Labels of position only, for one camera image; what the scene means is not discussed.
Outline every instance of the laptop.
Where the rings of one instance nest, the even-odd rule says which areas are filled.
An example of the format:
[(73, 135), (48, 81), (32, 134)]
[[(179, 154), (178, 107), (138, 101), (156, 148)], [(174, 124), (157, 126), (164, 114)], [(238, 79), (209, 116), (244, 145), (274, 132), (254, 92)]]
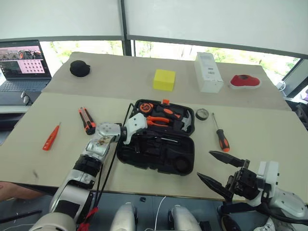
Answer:
[(0, 105), (24, 105), (23, 91), (34, 101), (51, 80), (38, 40), (0, 42), (0, 69)]

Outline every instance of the red slipper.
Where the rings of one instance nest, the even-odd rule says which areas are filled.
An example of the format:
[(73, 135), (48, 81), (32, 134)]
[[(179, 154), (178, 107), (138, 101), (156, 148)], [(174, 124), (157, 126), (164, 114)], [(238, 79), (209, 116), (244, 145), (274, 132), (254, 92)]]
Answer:
[(236, 75), (230, 81), (232, 89), (255, 89), (260, 87), (261, 80), (249, 75)]

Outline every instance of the yellow sponge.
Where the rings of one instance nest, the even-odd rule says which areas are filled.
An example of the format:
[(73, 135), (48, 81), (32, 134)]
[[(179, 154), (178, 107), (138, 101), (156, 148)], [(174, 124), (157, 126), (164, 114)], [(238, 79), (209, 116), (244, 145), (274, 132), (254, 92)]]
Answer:
[(172, 91), (175, 82), (175, 71), (157, 69), (153, 80), (153, 88)]

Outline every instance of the laptop keyboard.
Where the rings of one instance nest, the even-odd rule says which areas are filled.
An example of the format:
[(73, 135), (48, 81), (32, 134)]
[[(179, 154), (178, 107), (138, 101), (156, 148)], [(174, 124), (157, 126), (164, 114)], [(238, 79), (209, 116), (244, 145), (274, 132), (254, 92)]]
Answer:
[(0, 91), (41, 91), (46, 85), (47, 81), (5, 81)]

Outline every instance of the screen display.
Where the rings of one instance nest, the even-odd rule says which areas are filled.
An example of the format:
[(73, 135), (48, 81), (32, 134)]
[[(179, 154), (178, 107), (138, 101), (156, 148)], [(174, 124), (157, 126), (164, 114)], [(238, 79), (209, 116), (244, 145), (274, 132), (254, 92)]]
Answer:
[[(25, 42), (12, 42), (11, 45), (25, 44)], [(39, 45), (8, 45), (9, 43), (0, 43), (0, 69), (6, 78), (50, 75)]]

